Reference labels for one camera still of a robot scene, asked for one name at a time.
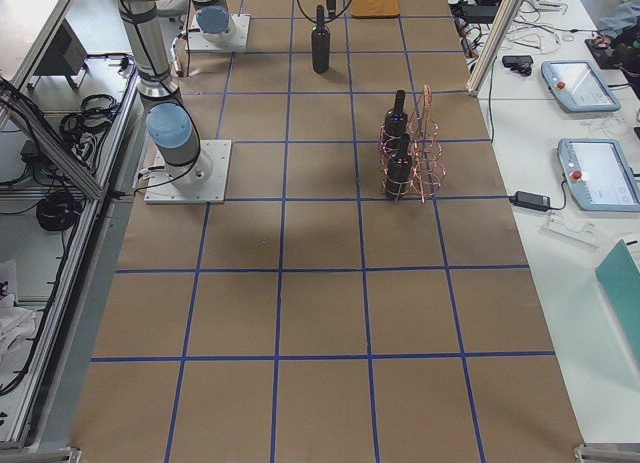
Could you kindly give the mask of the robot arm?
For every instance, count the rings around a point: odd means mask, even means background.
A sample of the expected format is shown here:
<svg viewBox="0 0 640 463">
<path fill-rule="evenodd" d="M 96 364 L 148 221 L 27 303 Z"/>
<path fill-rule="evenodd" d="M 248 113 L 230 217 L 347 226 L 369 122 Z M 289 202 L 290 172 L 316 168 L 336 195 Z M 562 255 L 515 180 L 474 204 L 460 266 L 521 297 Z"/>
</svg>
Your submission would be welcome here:
<svg viewBox="0 0 640 463">
<path fill-rule="evenodd" d="M 208 173 L 208 164 L 166 54 L 157 8 L 161 0 L 116 1 L 140 77 L 137 90 L 146 130 L 163 157 L 168 182 L 177 186 L 199 182 Z"/>
<path fill-rule="evenodd" d="M 338 17 L 337 0 L 325 0 L 328 21 Z M 196 11 L 195 21 L 203 38 L 209 41 L 230 38 L 235 32 L 235 23 L 228 10 L 220 5 L 206 6 Z"/>
</svg>

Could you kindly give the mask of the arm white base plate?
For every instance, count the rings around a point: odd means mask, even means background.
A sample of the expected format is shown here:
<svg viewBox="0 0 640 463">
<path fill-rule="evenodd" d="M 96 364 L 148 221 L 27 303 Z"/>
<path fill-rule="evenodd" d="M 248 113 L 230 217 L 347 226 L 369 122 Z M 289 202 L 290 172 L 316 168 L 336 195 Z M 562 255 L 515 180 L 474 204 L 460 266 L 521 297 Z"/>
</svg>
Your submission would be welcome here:
<svg viewBox="0 0 640 463">
<path fill-rule="evenodd" d="M 225 32 L 203 33 L 199 24 L 193 21 L 188 32 L 190 52 L 195 53 L 243 53 L 246 51 L 251 16 L 231 14 L 229 27 Z"/>
<path fill-rule="evenodd" d="M 230 140 L 202 140 L 194 164 L 167 166 L 159 151 L 153 161 L 160 169 L 149 174 L 144 193 L 148 204 L 222 204 L 231 160 Z"/>
</svg>

